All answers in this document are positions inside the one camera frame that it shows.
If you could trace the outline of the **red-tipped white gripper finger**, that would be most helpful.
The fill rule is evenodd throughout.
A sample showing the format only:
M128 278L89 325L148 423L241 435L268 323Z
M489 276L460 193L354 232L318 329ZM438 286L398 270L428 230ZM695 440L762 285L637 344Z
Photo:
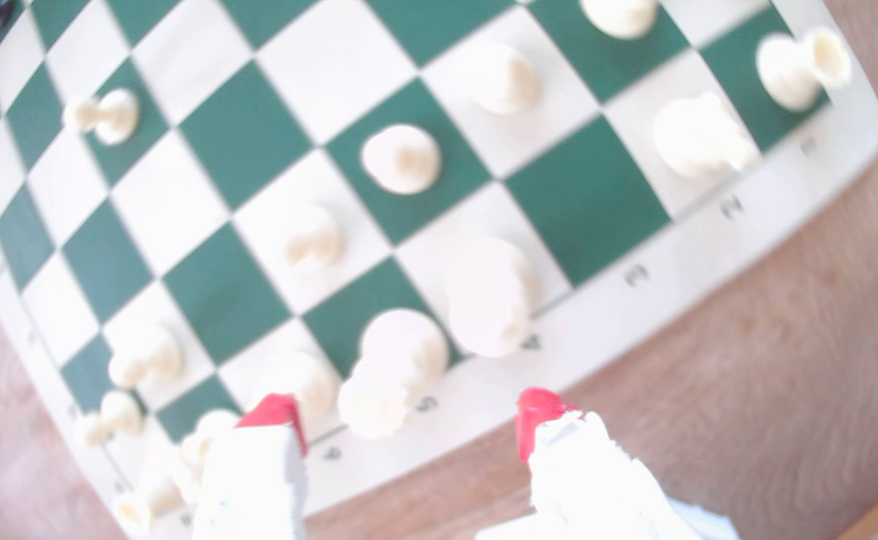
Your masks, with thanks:
M737 539L730 518L667 497L602 417L542 388L517 400L518 454L530 500L557 539Z
M306 539L308 448L291 394L268 394L212 437L193 539Z

